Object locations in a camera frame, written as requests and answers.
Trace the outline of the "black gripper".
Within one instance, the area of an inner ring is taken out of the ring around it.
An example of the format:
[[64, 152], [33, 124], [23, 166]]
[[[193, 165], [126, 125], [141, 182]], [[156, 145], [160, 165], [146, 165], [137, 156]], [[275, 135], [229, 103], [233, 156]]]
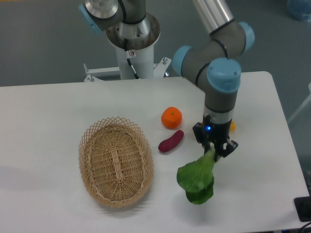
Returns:
[[206, 115], [203, 123], [198, 122], [192, 128], [197, 142], [204, 148], [204, 153], [210, 149], [210, 143], [214, 144], [214, 162], [219, 161], [220, 158], [226, 158], [239, 146], [236, 141], [229, 140], [230, 126], [231, 120], [216, 124], [211, 122], [211, 115]]

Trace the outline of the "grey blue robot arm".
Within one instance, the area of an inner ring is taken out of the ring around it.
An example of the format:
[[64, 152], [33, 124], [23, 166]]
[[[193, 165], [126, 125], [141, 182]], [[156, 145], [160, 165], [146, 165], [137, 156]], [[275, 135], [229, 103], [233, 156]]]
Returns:
[[[172, 67], [205, 93], [203, 121], [193, 131], [205, 150], [214, 147], [218, 160], [238, 146], [229, 138], [242, 72], [235, 58], [252, 47], [255, 35], [247, 23], [234, 19], [224, 0], [196, 0], [193, 4], [210, 41], [200, 49], [180, 47]], [[117, 52], [121, 79], [155, 77], [154, 44], [160, 25], [147, 13], [145, 1], [85, 0], [78, 8], [94, 33], [106, 32]]]

